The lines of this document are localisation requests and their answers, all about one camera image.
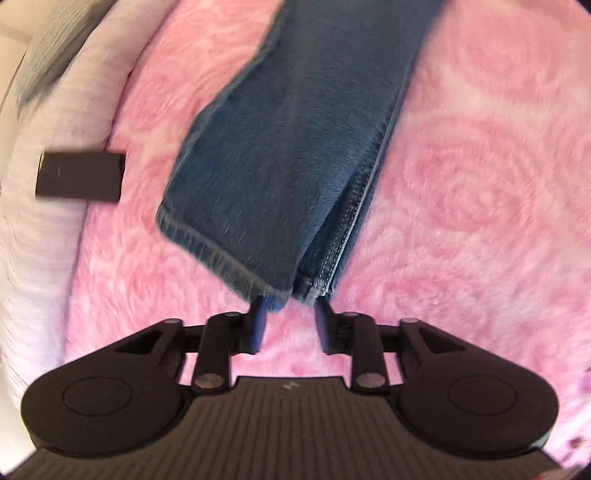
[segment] denim fabric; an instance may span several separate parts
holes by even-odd
[[[331,295],[442,0],[286,0],[196,118],[157,222],[245,299]]]

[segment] white cushion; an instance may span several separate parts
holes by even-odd
[[[16,403],[61,361],[86,214],[86,202],[35,198],[40,154],[105,146],[128,75],[173,3],[119,0],[22,126],[0,196],[0,352]]]

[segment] pink rug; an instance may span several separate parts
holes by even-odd
[[[154,218],[191,120],[276,7],[181,0],[144,52],[111,141],[128,152],[121,203],[87,216],[67,359],[166,317],[246,308]],[[591,456],[590,51],[591,17],[574,0],[452,1],[334,301],[379,323],[419,317],[544,376],[561,401],[547,448],[566,464]],[[270,316],[262,353],[233,363],[272,376],[348,365],[320,352],[312,310],[294,301]]]

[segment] jeans seam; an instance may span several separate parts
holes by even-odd
[[[363,185],[361,195],[357,194],[354,200],[349,202],[349,205],[347,206],[344,215],[345,220],[341,223],[341,227],[338,229],[337,234],[335,235],[335,240],[331,243],[331,246],[326,255],[326,259],[323,262],[322,267],[320,269],[320,272],[318,273],[316,280],[310,289],[312,299],[329,293],[329,288],[335,277],[336,270],[339,266],[339,261],[345,251],[351,233],[353,232],[353,229],[359,218],[359,212],[361,211],[365,199],[367,198],[369,189],[371,188],[371,184],[375,178],[376,172],[378,171],[379,166],[385,159],[385,150],[387,149],[387,146],[391,139],[392,131],[394,130],[394,126],[396,125],[399,117],[399,115],[396,115],[396,113],[399,112],[401,109],[405,97],[403,93],[406,92],[406,90],[408,89],[408,85],[410,84],[411,73],[414,70],[414,65],[416,63],[417,57],[418,52],[417,55],[415,55],[415,59],[411,62],[410,67],[405,72],[402,87],[398,90],[396,98],[392,102],[392,108],[389,113],[389,118],[387,119],[387,121],[384,122],[384,134],[382,136],[382,141],[380,142],[380,148],[376,156],[376,162],[374,162],[370,175],[365,184]],[[351,215],[352,210],[354,210],[353,218],[351,220],[347,220],[349,215]]]

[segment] ribbed surface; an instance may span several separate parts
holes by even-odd
[[[532,480],[553,467],[541,452],[494,462],[439,452],[382,398],[350,393],[340,378],[241,378],[230,394],[196,400],[143,450],[97,460],[41,451],[10,478]]]

